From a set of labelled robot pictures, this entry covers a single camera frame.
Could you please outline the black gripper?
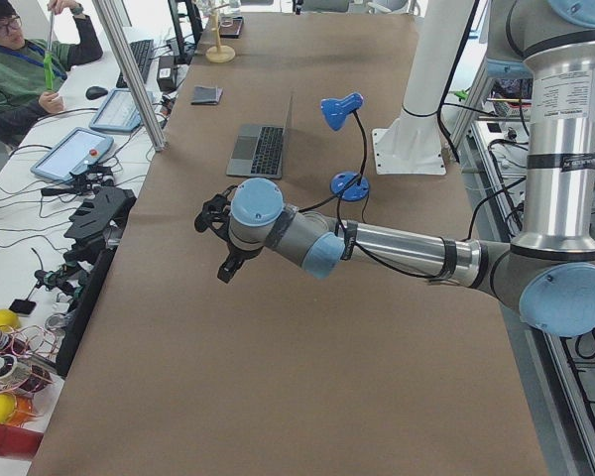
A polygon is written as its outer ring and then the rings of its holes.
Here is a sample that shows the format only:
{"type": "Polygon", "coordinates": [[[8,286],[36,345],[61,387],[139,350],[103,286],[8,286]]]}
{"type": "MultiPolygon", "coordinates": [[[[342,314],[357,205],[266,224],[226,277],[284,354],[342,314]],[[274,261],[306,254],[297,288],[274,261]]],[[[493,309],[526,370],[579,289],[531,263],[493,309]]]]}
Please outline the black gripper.
{"type": "MultiPolygon", "coordinates": [[[[210,229],[224,242],[231,242],[229,237],[231,204],[229,195],[236,187],[236,184],[229,185],[224,191],[216,193],[202,204],[201,211],[194,219],[196,232],[203,233],[210,229]]],[[[239,248],[232,244],[228,244],[227,248],[228,255],[217,271],[217,278],[223,283],[229,283],[244,263],[244,255],[239,248]]]]}

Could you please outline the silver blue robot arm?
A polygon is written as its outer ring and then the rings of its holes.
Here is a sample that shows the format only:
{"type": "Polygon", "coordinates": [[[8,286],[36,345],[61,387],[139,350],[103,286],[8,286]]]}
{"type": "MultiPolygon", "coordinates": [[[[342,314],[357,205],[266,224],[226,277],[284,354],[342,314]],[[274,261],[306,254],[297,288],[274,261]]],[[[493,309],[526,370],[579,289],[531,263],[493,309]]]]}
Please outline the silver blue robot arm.
{"type": "Polygon", "coordinates": [[[206,201],[194,226],[228,246],[218,276],[271,249],[317,278],[365,256],[402,274],[478,290],[543,332],[595,328],[595,1],[495,1],[490,60],[534,78],[523,226],[508,243],[442,237],[327,217],[249,178],[206,201]]]}

